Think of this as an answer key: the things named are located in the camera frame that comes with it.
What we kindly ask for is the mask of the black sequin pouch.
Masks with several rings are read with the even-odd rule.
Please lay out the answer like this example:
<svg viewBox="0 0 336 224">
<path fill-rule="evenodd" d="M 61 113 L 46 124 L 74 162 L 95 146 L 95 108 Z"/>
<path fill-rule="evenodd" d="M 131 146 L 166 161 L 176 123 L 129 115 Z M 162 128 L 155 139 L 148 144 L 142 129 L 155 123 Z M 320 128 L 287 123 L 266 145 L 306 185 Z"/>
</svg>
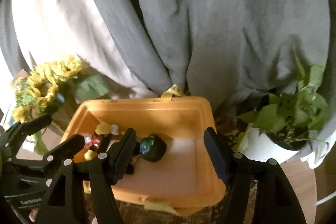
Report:
<svg viewBox="0 0 336 224">
<path fill-rule="evenodd" d="M 151 134 L 139 143 L 141 157 L 149 162 L 160 161 L 166 151 L 167 144 L 157 134 Z"/>
</svg>

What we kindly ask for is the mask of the sunflower bouquet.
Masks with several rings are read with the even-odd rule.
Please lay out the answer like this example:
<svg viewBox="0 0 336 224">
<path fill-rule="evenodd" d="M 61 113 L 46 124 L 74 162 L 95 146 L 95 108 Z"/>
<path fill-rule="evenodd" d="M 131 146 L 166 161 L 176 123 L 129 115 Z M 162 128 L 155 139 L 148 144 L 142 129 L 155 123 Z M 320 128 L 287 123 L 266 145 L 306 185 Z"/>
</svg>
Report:
<svg viewBox="0 0 336 224">
<path fill-rule="evenodd" d="M 44 115 L 51 128 L 64 134 L 78 105 L 104 98 L 112 91 L 108 77 L 81 57 L 68 55 L 59 61 L 35 66 L 28 75 L 14 81 L 16 122 L 32 122 Z"/>
</svg>

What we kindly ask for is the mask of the white ribbed plant pot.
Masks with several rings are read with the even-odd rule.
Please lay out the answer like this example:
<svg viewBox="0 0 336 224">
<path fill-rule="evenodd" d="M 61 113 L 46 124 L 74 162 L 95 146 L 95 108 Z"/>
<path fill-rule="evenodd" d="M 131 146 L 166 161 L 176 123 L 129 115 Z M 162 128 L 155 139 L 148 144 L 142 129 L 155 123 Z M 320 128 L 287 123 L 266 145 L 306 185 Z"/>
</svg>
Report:
<svg viewBox="0 0 336 224">
<path fill-rule="evenodd" d="M 249 128 L 243 136 L 238 151 L 248 159 L 266 162 L 275 159 L 279 164 L 289 160 L 298 151 L 291 151 L 273 143 L 266 134 L 259 134 L 257 128 Z"/>
</svg>

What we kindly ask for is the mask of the green potted plant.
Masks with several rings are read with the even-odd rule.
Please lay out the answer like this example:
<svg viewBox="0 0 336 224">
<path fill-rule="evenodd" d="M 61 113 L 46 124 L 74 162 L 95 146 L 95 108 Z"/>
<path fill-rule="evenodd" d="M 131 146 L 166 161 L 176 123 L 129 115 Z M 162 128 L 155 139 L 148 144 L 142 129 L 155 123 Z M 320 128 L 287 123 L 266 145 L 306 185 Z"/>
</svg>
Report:
<svg viewBox="0 0 336 224">
<path fill-rule="evenodd" d="M 317 92 L 324 70 L 318 64 L 309 69 L 300 65 L 293 94 L 269 93 L 238 119 L 286 150 L 299 151 L 307 143 L 318 141 L 318 134 L 331 117 L 329 105 Z"/>
</svg>

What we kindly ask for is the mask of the beige curtain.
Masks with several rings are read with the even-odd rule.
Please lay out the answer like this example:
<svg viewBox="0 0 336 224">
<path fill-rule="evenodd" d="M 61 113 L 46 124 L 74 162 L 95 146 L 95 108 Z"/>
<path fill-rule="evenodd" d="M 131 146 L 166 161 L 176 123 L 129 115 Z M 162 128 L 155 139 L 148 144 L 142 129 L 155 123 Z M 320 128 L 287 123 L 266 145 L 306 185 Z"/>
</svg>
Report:
<svg viewBox="0 0 336 224">
<path fill-rule="evenodd" d="M 12 0 L 12 12 L 30 68 L 77 55 L 108 78 L 111 98 L 155 97 L 126 66 L 94 0 Z"/>
</svg>

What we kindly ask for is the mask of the dark grey curtain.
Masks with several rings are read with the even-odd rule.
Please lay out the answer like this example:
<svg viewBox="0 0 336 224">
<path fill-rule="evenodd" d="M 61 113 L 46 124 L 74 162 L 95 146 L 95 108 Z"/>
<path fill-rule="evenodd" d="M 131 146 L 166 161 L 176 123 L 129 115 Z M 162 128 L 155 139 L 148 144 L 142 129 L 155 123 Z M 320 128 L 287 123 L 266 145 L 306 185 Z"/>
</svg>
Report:
<svg viewBox="0 0 336 224">
<path fill-rule="evenodd" d="M 335 0 L 94 0 L 126 66 L 160 95 L 172 85 L 235 114 L 272 89 L 293 92 L 294 58 L 326 68 L 335 104 Z M 12 0 L 1 0 L 1 76 L 31 69 Z"/>
</svg>

